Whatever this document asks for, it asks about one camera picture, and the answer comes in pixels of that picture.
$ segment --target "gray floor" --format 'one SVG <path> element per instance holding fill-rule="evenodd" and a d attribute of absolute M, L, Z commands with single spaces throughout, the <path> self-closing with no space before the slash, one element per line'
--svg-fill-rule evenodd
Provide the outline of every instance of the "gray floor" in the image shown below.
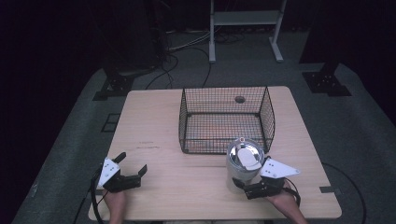
<path fill-rule="evenodd" d="M 352 96 L 329 97 L 312 93 L 302 72 L 318 71 L 322 64 L 299 64 L 307 37 L 305 33 L 281 33 L 278 39 L 285 61 L 277 63 L 268 43 L 269 33 L 245 35 L 231 45 L 216 45 L 217 62 L 211 65 L 206 87 L 287 86 L 304 119 L 319 158 L 341 169 L 357 185 L 366 204 L 366 223 L 396 220 L 395 174 L 396 129 L 364 89 L 353 71 L 340 64 L 335 72 Z M 196 35 L 169 35 L 172 46 L 193 40 Z M 194 46 L 207 52 L 207 42 Z M 173 53 L 177 67 L 158 78 L 150 89 L 201 87 L 209 71 L 208 59 L 200 50 Z M 176 60 L 168 57 L 164 68 Z M 133 90 L 143 90 L 163 71 L 138 77 Z M 13 223 L 72 223 L 85 197 L 93 172 L 106 156 L 113 133 L 103 133 L 108 114 L 120 113 L 125 97 L 93 101 L 106 75 L 92 74 L 43 164 L 35 185 Z M 351 182 L 329 166 L 325 171 L 336 189 L 343 214 L 334 220 L 310 223 L 361 223 L 363 207 Z M 95 223 L 87 217 L 90 197 L 82 206 L 78 223 Z M 289 223 L 276 220 L 275 223 Z"/>

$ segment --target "wooden table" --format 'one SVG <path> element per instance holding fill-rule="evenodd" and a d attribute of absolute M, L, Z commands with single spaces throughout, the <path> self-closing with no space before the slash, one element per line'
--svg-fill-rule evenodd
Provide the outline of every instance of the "wooden table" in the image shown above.
<path fill-rule="evenodd" d="M 337 218 L 341 208 L 329 187 L 318 154 L 287 87 L 269 87 L 276 133 L 269 155 L 301 171 L 291 176 L 307 218 Z M 135 175 L 146 164 L 142 187 L 128 189 L 126 218 L 131 220 L 284 218 L 264 199 L 248 200 L 226 185 L 225 155 L 189 155 L 178 142 L 182 90 L 131 91 L 125 101 L 108 157 L 121 152 L 122 175 Z M 105 203 L 98 210 L 109 219 Z M 92 209 L 90 219 L 96 219 Z"/>

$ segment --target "black wire basket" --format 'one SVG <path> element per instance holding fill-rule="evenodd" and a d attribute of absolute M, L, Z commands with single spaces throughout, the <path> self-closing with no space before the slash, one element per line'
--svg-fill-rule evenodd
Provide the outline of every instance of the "black wire basket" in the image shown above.
<path fill-rule="evenodd" d="M 275 116 L 267 87 L 183 89 L 178 138 L 188 154 L 226 154 L 239 137 L 270 150 Z"/>

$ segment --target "wire basket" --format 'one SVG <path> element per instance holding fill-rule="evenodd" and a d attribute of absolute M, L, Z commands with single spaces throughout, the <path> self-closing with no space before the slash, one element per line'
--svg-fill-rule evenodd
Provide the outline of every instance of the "wire basket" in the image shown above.
<path fill-rule="evenodd" d="M 267 87 L 183 89 L 178 138 L 189 154 L 226 154 L 238 137 L 270 150 L 275 116 Z"/>

